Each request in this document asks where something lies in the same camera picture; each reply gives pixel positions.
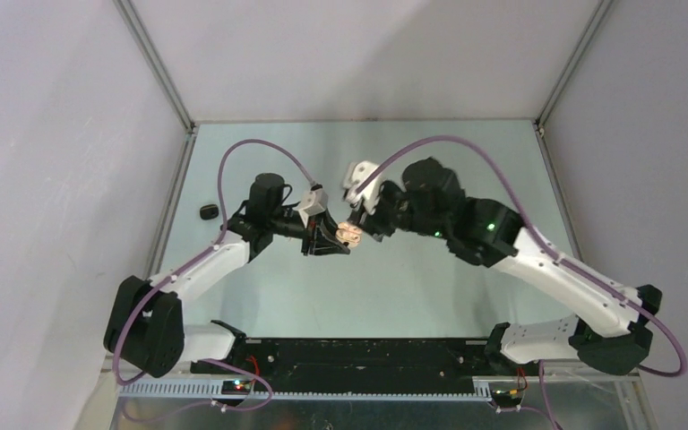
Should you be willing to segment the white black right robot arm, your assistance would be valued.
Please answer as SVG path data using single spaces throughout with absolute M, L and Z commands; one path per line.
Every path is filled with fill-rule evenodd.
M 661 291 L 612 285 L 581 262 L 551 256 L 521 215 L 501 202 L 467 196 L 456 173 L 433 158 L 410 164 L 396 184 L 370 161 L 354 162 L 343 179 L 353 210 L 349 223 L 375 240 L 397 230 L 442 239 L 460 260 L 523 280 L 569 314 L 532 324 L 496 324 L 485 361 L 508 374 L 540 360 L 579 360 L 599 372 L 625 375 L 640 366 L 653 340 L 649 318 Z

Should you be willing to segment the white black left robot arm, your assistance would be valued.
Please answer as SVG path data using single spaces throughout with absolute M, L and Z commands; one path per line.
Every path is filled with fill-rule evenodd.
M 243 369 L 247 349 L 237 342 L 241 331 L 223 322 L 186 325 L 185 308 L 252 262 L 276 236 L 300 240 L 304 256 L 347 255 L 360 239 L 359 233 L 340 231 L 320 185 L 306 191 L 295 206 L 285 204 L 286 189 L 282 176 L 260 174 L 229 219 L 220 244 L 207 247 L 179 269 L 147 280 L 123 280 L 107 323 L 105 349 L 152 377 L 204 359 L 212 359 L 226 373 Z

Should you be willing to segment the white earbud charging case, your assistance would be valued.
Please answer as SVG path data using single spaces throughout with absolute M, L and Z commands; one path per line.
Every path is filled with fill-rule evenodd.
M 348 221 L 340 222 L 335 233 L 336 238 L 348 248 L 354 248 L 361 242 L 363 230 Z

